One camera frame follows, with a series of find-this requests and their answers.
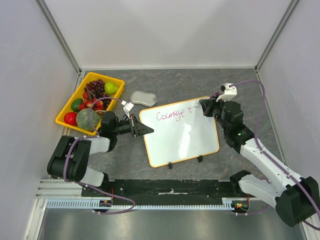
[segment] gray sponge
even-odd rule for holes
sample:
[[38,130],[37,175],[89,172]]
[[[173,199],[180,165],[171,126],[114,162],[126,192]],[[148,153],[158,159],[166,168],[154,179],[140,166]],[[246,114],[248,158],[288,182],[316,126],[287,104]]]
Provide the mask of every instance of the gray sponge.
[[141,104],[146,107],[152,107],[158,102],[158,98],[153,93],[135,91],[131,94],[130,101],[133,104]]

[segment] handwritten text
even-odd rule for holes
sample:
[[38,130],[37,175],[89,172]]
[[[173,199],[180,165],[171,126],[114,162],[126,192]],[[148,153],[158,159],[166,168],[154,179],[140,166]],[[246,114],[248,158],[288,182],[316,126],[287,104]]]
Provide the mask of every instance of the handwritten text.
[[[188,107],[187,109],[189,110],[189,113],[192,113],[192,108],[193,107]],[[175,117],[175,121],[176,122],[179,122],[181,119],[183,119],[185,117],[185,110],[184,109],[181,109],[181,110],[175,110],[173,112],[166,112],[166,113],[162,113],[162,112],[158,112],[156,114],[156,119],[158,121],[161,121],[161,120],[166,120],[166,119],[170,119],[172,117]]]

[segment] speckled surface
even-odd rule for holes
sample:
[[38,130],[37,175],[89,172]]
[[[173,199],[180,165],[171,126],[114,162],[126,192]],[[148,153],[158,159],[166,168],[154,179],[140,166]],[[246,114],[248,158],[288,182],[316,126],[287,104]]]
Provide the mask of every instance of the speckled surface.
[[[121,99],[129,101],[134,91],[154,93],[158,97],[155,106],[209,96],[220,90],[223,83],[237,83],[256,79],[254,69],[156,69],[156,70],[95,70],[94,72],[125,81]],[[248,83],[237,88],[235,101],[241,103],[244,123],[254,129],[261,108],[262,94],[256,83]],[[131,113],[139,117],[139,112],[147,107],[135,105]],[[117,116],[124,112],[120,104],[114,108]],[[130,134],[118,136],[118,143],[112,152],[96,153],[89,158],[89,166],[105,172],[111,179],[220,179],[241,170],[247,170],[262,178],[261,172],[246,158],[231,149],[217,127],[220,150],[203,157],[203,162],[190,159],[168,166],[153,168],[149,165],[144,138],[133,138]],[[260,123],[259,137],[263,144],[280,159],[275,135],[267,111]]]

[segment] cantaloupe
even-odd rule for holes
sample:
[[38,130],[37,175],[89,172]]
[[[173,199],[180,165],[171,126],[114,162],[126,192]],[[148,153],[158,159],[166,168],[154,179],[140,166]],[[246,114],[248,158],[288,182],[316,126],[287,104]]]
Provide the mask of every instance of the cantaloupe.
[[82,128],[86,131],[93,131],[94,129],[90,126],[89,123],[89,111],[90,111],[90,120],[92,122],[92,124],[94,125],[94,127],[97,127],[98,123],[101,120],[101,117],[99,116],[98,113],[96,113],[94,110],[89,109],[89,108],[85,108],[82,109],[76,116],[76,124],[78,125],[79,128]]

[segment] yellow plastic tray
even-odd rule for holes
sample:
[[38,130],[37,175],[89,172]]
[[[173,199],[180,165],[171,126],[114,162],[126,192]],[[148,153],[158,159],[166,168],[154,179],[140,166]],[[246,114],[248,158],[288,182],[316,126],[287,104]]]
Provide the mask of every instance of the yellow plastic tray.
[[[102,81],[104,81],[105,83],[107,82],[113,82],[115,83],[119,89],[118,91],[114,94],[111,95],[110,97],[116,98],[118,99],[122,92],[124,91],[124,86],[125,86],[125,82],[123,80],[120,79],[116,79],[110,76],[104,76],[98,73],[94,73],[94,72],[89,72],[85,78],[83,79],[82,83],[79,85],[79,87],[77,88],[77,90],[73,93],[73,95],[71,96],[71,98],[69,99],[69,101],[66,103],[66,105],[64,106],[64,108],[61,110],[61,112],[59,113],[59,115],[55,118],[55,122],[57,124],[60,124],[62,126],[65,126],[66,128],[71,128],[80,132],[85,133],[86,135],[96,135],[97,133],[95,131],[86,131],[80,127],[77,126],[72,126],[69,124],[66,124],[64,121],[64,117],[67,113],[72,112],[71,109],[71,103],[76,100],[76,99],[81,99],[82,95],[84,94],[85,90],[84,88],[86,87],[86,84],[95,80],[101,79]],[[112,100],[110,105],[108,106],[108,108],[106,109],[107,111],[111,111],[115,105],[116,105],[116,100]],[[98,126],[96,127],[96,129],[101,127],[101,121],[99,122]]]

